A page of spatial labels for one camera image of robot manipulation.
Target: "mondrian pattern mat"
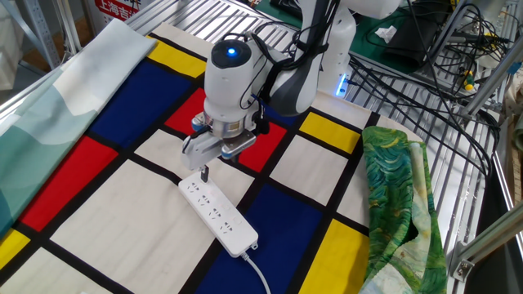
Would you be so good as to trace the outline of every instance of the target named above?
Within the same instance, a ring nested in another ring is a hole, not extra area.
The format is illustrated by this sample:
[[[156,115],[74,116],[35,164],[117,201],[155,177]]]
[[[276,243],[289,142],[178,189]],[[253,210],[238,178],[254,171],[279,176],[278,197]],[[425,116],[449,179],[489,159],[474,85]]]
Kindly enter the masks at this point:
[[[264,293],[178,192],[212,44],[162,24],[134,69],[0,244],[0,292]],[[259,234],[273,293],[357,293],[369,254],[361,132],[403,126],[318,94],[210,176]]]

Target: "cloth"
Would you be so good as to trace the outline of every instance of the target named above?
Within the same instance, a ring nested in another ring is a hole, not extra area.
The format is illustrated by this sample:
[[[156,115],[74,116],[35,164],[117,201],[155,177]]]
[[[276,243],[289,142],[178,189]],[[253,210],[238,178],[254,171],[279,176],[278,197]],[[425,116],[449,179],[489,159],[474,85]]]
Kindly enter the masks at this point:
[[[385,43],[389,43],[392,40],[392,37],[394,37],[394,34],[398,30],[394,27],[394,25],[391,25],[388,29],[380,28],[378,29],[375,34],[377,34],[378,37],[382,38]]]
[[[153,45],[123,22],[111,22],[6,119],[0,127],[0,236]]]
[[[523,118],[523,115],[518,118],[514,132],[512,133],[514,144],[519,150],[523,150],[523,119],[521,118]]]
[[[523,67],[520,67],[509,82],[503,97],[503,119],[523,114]]]
[[[363,131],[370,251],[360,293],[446,293],[446,264],[426,147],[381,127]]]
[[[150,37],[154,50],[0,243],[2,294],[265,293],[177,188],[194,172],[181,150],[212,44],[168,24]],[[248,254],[273,293],[358,293],[369,256],[361,132],[403,126],[321,93],[300,116],[266,116],[269,134],[237,163],[208,164],[259,234]]]

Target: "red sign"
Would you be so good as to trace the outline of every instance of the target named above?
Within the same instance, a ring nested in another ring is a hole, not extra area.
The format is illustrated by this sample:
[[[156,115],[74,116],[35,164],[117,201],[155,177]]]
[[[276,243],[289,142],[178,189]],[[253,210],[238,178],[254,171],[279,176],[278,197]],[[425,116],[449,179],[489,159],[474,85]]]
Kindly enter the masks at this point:
[[[129,7],[117,0],[95,0],[95,5],[106,15],[124,21],[138,12],[138,9]]]

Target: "power strip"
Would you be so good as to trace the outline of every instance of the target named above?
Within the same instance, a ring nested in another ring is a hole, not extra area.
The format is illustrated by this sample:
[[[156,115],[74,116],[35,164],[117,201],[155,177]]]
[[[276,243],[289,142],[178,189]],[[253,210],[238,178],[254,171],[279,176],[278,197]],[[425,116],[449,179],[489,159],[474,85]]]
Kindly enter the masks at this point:
[[[258,233],[210,178],[205,183],[197,172],[178,189],[232,257],[257,248]]]

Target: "white cable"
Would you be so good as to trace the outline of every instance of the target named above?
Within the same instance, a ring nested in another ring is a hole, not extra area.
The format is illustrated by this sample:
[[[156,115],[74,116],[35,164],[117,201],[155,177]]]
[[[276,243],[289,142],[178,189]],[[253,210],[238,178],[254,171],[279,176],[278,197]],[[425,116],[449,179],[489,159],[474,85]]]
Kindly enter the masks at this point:
[[[265,280],[262,271],[258,269],[254,261],[251,261],[251,258],[248,256],[247,252],[242,253],[242,258],[244,259],[244,261],[247,261],[254,270],[256,270],[256,273],[258,274],[258,276],[260,276],[260,280],[263,283],[263,287],[265,287],[265,291],[267,292],[267,294],[270,294],[269,284],[267,283],[267,280]]]

